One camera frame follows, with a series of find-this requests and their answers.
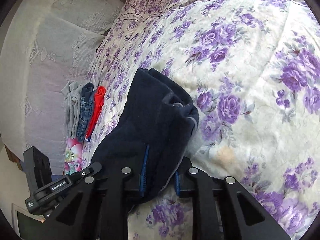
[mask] black bracket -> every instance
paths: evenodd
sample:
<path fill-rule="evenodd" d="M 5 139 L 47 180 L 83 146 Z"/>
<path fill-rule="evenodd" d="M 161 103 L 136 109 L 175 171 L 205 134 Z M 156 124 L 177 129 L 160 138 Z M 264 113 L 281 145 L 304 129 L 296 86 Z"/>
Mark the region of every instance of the black bracket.
<path fill-rule="evenodd" d="M 100 163 L 93 163 L 34 191 L 27 208 L 46 218 L 34 239 L 127 240 L 131 200 L 139 196 L 138 166 L 126 159 L 101 178 Z M 193 240 L 290 240 L 233 177 L 209 177 L 184 157 L 170 183 L 179 198 L 193 199 Z"/>

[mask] white wall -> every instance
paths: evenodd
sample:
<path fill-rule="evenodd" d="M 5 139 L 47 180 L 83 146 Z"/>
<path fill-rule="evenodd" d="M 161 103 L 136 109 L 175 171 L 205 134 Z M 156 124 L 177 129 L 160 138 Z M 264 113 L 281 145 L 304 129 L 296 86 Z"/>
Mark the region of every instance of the white wall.
<path fill-rule="evenodd" d="M 9 161 L 3 147 L 0 152 L 0 208 L 12 226 L 11 204 L 27 209 L 25 200 L 30 197 L 27 178 L 24 172 Z"/>

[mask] silver bolt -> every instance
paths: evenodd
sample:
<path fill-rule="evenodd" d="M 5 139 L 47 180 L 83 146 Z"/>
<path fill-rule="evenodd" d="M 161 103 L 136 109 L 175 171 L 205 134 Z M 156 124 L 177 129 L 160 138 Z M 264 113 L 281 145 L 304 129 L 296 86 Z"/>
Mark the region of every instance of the silver bolt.
<path fill-rule="evenodd" d="M 189 169 L 189 173 L 190 173 L 190 174 L 197 174 L 197 173 L 198 173 L 198 169 L 192 167 L 192 168 Z"/>
<path fill-rule="evenodd" d="M 234 184 L 234 183 L 236 182 L 236 180 L 235 180 L 235 178 L 233 178 L 233 177 L 227 177 L 227 178 L 226 178 L 226 182 L 227 182 L 228 184 Z"/>
<path fill-rule="evenodd" d="M 84 182 L 85 182 L 86 184 L 90 184 L 90 183 L 92 183 L 93 181 L 94 181 L 94 178 L 91 177 L 91 176 L 86 177 L 86 178 L 84 179 Z"/>
<path fill-rule="evenodd" d="M 122 172 L 123 174 L 129 174 L 129 173 L 131 172 L 131 169 L 130 169 L 129 167 L 124 167 L 124 168 L 121 170 L 121 172 Z"/>

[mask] red cloth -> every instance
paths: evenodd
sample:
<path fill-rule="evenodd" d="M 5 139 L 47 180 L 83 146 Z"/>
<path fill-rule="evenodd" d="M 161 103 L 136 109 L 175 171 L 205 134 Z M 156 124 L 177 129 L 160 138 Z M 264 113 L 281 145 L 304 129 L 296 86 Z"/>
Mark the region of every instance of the red cloth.
<path fill-rule="evenodd" d="M 103 99 L 104 95 L 106 93 L 106 89 L 104 87 L 98 87 L 97 92 L 94 95 L 94 110 L 92 117 L 90 119 L 87 133 L 85 135 L 85 138 L 89 138 L 93 132 L 94 127 L 96 126 L 96 123 L 98 121 L 99 115 L 101 113 L 102 107 L 103 107 Z"/>

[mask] floral bedspread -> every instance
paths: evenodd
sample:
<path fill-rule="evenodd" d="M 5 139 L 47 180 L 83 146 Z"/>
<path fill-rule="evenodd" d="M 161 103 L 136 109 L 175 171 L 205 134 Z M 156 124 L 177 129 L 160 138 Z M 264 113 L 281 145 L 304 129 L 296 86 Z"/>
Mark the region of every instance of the floral bedspread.
<path fill-rule="evenodd" d="M 193 98 L 186 155 L 234 176 L 292 239 L 320 204 L 320 26 L 303 0 L 127 0 L 88 79 L 107 92 L 83 167 L 117 125 L 137 68 Z M 192 203 L 168 188 L 129 215 L 129 239 L 192 239 Z"/>

